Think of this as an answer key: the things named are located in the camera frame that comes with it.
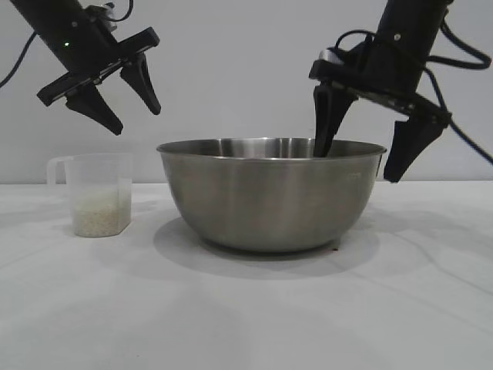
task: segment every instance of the measuring cup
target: measuring cup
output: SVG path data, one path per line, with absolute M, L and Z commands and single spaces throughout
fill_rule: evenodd
M 95 153 L 53 158 L 46 168 L 49 186 L 56 184 L 59 163 L 65 165 L 74 234 L 120 234 L 131 221 L 132 155 Z

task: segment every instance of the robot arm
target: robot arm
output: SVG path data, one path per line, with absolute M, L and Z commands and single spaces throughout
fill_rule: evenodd
M 115 24 L 107 14 L 112 4 L 83 8 L 77 0 L 11 0 L 43 42 L 65 66 L 67 73 L 38 93 L 50 106 L 66 98 L 66 106 L 119 135 L 123 125 L 96 86 L 121 69 L 120 76 L 140 96 L 149 110 L 159 114 L 144 52 L 158 46 L 152 28 L 117 42 Z
M 433 73 L 425 65 L 441 62 L 466 69 L 487 69 L 491 59 L 459 40 L 448 28 L 444 18 L 453 1 L 388 0 L 377 32 L 347 32 L 333 48 L 322 51 L 310 71 L 310 78 L 320 81 L 314 91 L 315 156 L 327 155 L 346 112 L 358 98 L 409 116 L 407 122 L 395 123 L 394 141 L 384 171 L 384 178 L 391 182 L 398 182 L 446 127 L 453 125 L 460 131 L 451 120 Z M 440 29 L 455 45 L 481 62 L 430 56 Z M 350 51 L 340 49 L 342 39 L 352 34 L 363 34 L 366 39 Z M 416 93 L 424 72 L 431 78 L 439 105 Z

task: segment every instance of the cable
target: cable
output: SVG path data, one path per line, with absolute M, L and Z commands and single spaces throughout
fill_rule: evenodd
M 110 17 L 106 17 L 105 15 L 100 15 L 99 17 L 101 19 L 104 19 L 105 21 L 110 21 L 110 22 L 121 22 L 127 20 L 133 12 L 133 0 L 129 0 L 129 10 L 126 11 L 126 14 L 120 18 L 120 19 L 113 19 Z
M 25 57 L 25 54 L 28 52 L 29 46 L 31 46 L 32 42 L 34 41 L 36 37 L 36 32 L 33 32 L 30 36 L 26 44 L 24 45 L 24 48 L 21 51 L 21 55 L 18 57 L 17 62 L 15 62 L 14 67 L 12 70 L 8 73 L 8 75 L 0 82 L 0 89 L 5 86 L 8 81 L 14 76 L 14 74 L 17 72 L 18 68 L 20 67 L 22 60 Z
M 464 131 L 461 130 L 459 126 L 455 124 L 455 122 L 450 120 L 450 127 L 454 130 L 455 133 L 459 135 L 461 139 L 463 139 L 477 154 L 486 159 L 491 165 L 493 165 L 493 156 L 491 156 L 486 150 L 481 148 L 473 139 L 471 139 L 468 135 L 465 134 Z
M 456 39 L 454 39 L 453 43 L 455 45 L 459 46 L 461 49 L 465 50 L 466 52 L 468 52 L 469 54 L 471 54 L 473 56 L 476 56 L 477 58 L 479 58 L 479 56 L 478 56 L 479 54 L 481 54 L 481 57 L 486 56 L 486 58 L 489 60 L 489 63 L 488 63 L 488 66 L 489 66 L 491 59 L 487 55 L 483 54 L 482 52 L 479 52 L 478 50 L 472 48 L 471 46 L 469 46 L 469 45 L 463 43 L 461 40 L 457 39 L 457 36 L 455 36 L 452 32 L 450 32 L 450 29 L 448 28 L 448 26 L 445 22 L 444 22 L 444 29 L 445 29 L 445 32 L 448 34 L 448 37 L 451 37 L 452 39 L 456 38 Z M 434 73 L 429 68 L 427 68 L 424 64 L 420 63 L 415 57 L 413 57 L 412 54 L 410 54 L 406 50 L 402 49 L 397 44 L 380 37 L 379 35 L 377 35 L 374 32 L 366 31 L 364 29 L 355 29 L 355 30 L 352 30 L 349 32 L 345 32 L 343 35 L 341 35 L 335 44 L 335 48 L 339 49 L 339 45 L 343 41 L 343 39 L 345 39 L 349 35 L 355 35 L 355 34 L 371 35 L 374 38 L 379 39 L 382 42 L 385 42 L 389 46 L 391 46 L 394 49 L 396 49 L 397 51 L 399 51 L 403 56 L 406 56 L 410 62 L 412 62 L 413 64 L 418 66 L 424 73 L 426 73 L 428 75 L 428 78 L 430 79 L 431 84 L 433 86 L 434 93 L 437 96 L 438 102 L 440 103 L 441 109 L 444 110 L 444 112 L 448 113 L 447 105 L 445 103 L 444 97 L 443 97 L 441 90 L 440 90 L 440 86 L 438 85 L 438 81 L 437 81 Z M 459 126 L 457 126 L 457 124 L 455 124 L 455 122 L 452 118 L 449 119 L 448 123 L 449 123 L 450 127 L 452 128 L 452 130 L 462 140 L 464 140 L 464 142 L 466 144 L 468 144 L 477 154 L 482 156 L 491 165 L 493 165 L 493 156 L 491 156 L 491 154 L 489 154 L 486 150 L 481 148 L 473 139 L 471 139 L 464 131 L 462 131 L 462 129 Z
M 480 63 L 463 62 L 461 60 L 450 59 L 450 58 L 446 58 L 444 56 L 436 56 L 436 55 L 431 55 L 430 57 L 428 57 L 429 62 L 436 62 L 436 63 L 440 63 L 440 64 L 445 64 L 446 66 L 452 66 L 452 67 L 462 68 L 462 69 L 488 69 L 490 67 L 491 58 L 488 55 L 484 54 L 483 52 L 480 52 L 479 50 L 473 48 L 472 46 L 468 45 L 464 41 L 460 40 L 450 30 L 450 28 L 448 27 L 448 24 L 445 20 L 441 23 L 440 30 L 450 42 L 452 42 L 459 49 L 466 52 L 470 56 L 474 56 L 476 59 L 479 59 L 481 62 Z

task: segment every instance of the white wall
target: white wall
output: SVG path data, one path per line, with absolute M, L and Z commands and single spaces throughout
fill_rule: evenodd
M 82 2 L 88 5 L 91 1 Z M 116 0 L 117 14 L 127 1 Z M 117 39 L 151 25 L 161 38 L 147 53 L 163 104 L 153 116 L 117 74 L 101 88 L 125 125 L 120 137 L 59 100 L 45 108 L 35 94 L 64 69 L 36 40 L 18 75 L 0 90 L 0 183 L 40 182 L 54 156 L 131 150 L 136 180 L 164 181 L 158 144 L 225 136 L 312 136 L 318 52 L 353 28 L 376 29 L 385 0 L 136 1 Z M 493 54 L 493 2 L 457 0 L 449 24 L 463 39 Z M 0 4 L 0 76 L 10 70 L 31 30 L 13 6 Z M 359 40 L 348 40 L 347 46 Z M 435 53 L 464 57 L 440 35 Z M 468 72 L 433 65 L 456 122 L 493 151 L 493 70 Z M 423 84 L 422 92 L 431 96 Z M 339 138 L 390 148 L 396 113 L 371 103 L 353 106 Z M 418 159 L 408 180 L 493 179 L 493 168 L 450 130 Z

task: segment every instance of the metal mixing bowl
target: metal mixing bowl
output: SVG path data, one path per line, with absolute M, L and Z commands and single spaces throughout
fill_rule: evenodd
M 313 158 L 313 139 L 190 140 L 157 149 L 185 222 L 208 241 L 290 252 L 337 239 L 358 220 L 386 149 L 335 140 Z

